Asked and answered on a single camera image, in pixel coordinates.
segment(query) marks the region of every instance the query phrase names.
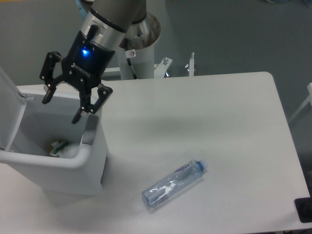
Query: blue led light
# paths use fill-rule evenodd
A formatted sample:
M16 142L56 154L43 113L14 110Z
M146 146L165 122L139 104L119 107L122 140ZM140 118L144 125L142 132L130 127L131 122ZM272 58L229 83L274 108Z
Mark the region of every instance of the blue led light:
M87 57L90 54L90 51L83 49L82 54L83 56Z

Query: trash bin lid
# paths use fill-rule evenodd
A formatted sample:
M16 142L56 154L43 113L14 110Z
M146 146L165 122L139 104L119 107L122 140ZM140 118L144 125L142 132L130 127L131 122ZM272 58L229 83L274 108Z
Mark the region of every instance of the trash bin lid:
M8 151L26 108L26 99L0 67L0 151Z

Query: bottle label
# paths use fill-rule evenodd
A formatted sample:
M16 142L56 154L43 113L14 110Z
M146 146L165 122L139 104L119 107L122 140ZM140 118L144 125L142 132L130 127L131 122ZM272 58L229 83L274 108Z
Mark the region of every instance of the bottle label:
M187 168L189 168L190 166L193 165L193 162L192 161L189 161L187 164L183 165L182 167L180 167L179 169L176 170L176 172L180 172L180 171L183 171Z

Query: white trash bin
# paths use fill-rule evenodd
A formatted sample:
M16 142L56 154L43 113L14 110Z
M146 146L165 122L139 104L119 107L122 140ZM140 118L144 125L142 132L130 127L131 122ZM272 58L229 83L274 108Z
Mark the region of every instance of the white trash bin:
M44 190L99 194L108 154L101 111L72 124L79 96L56 92L44 105L44 95L44 90L19 90L0 68L0 162ZM57 140L79 144L77 155L49 156Z

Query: metal bolt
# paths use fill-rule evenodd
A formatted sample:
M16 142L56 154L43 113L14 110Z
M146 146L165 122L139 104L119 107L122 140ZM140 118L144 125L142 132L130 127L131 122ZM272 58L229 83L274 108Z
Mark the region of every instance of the metal bolt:
M188 63L185 65L185 71L190 72L190 66Z
M170 73L167 71L167 72L165 73L164 78L168 78L168 77L170 77Z
M167 62L168 62L168 61L169 61L168 58L165 57L165 58L164 58L164 64L167 65Z

